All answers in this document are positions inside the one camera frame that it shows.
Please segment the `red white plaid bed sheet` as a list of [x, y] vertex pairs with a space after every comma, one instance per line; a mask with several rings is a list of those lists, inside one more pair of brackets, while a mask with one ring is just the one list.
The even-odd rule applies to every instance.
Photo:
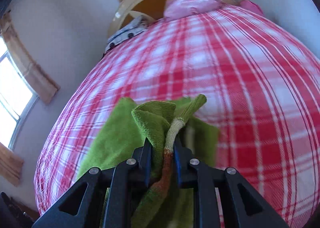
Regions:
[[122, 97], [203, 94], [197, 116], [220, 130], [217, 166], [232, 166], [290, 227], [319, 205], [319, 59], [272, 21], [237, 6], [153, 24], [106, 53], [68, 101], [37, 161], [44, 213]]

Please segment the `grey car print pillow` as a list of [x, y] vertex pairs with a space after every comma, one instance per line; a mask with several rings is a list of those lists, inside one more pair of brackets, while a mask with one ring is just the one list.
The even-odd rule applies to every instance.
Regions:
[[105, 52], [108, 52], [124, 41], [145, 32], [148, 29], [148, 25], [148, 20], [143, 15], [140, 15], [137, 18], [133, 19], [128, 25], [124, 26], [122, 29], [119, 29], [111, 37], [108, 38]]

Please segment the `pink pillow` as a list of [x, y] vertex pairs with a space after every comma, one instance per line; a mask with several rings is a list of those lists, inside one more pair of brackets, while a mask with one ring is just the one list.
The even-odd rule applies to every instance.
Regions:
[[223, 6], [222, 0], [169, 0], [164, 10], [164, 19], [180, 18], [215, 11]]

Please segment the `pink cloth by wall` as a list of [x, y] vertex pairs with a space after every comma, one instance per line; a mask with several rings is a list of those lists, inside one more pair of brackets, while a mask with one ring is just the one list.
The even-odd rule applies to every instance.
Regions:
[[260, 8], [260, 6], [253, 3], [250, 0], [241, 0], [239, 2], [239, 6], [243, 9], [249, 10], [249, 11], [256, 13], [260, 16], [264, 16], [264, 13], [263, 13], [262, 9]]

